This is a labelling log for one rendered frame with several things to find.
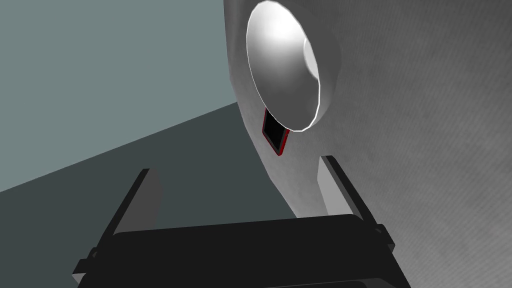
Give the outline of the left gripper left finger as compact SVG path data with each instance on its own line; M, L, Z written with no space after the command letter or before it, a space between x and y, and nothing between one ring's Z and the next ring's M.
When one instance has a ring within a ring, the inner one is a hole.
M114 213L100 240L118 233L152 230L161 206L163 188L158 173L144 168Z

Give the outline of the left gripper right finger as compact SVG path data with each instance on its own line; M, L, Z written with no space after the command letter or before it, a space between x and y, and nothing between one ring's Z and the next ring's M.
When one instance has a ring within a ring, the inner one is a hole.
M319 158L317 183L329 216L355 215L372 227L378 225L334 156Z

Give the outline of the black phone with red case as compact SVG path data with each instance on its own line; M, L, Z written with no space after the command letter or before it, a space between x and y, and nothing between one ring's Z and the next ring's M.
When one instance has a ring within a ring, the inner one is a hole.
M289 137L290 129L282 126L267 108L264 111L262 134L276 155L281 156Z

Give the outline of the white bowl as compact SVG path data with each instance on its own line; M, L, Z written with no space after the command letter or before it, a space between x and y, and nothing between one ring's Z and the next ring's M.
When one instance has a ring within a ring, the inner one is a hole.
M257 92L286 129L302 132L325 114L341 69L330 29L289 0L263 0L246 28L246 55Z

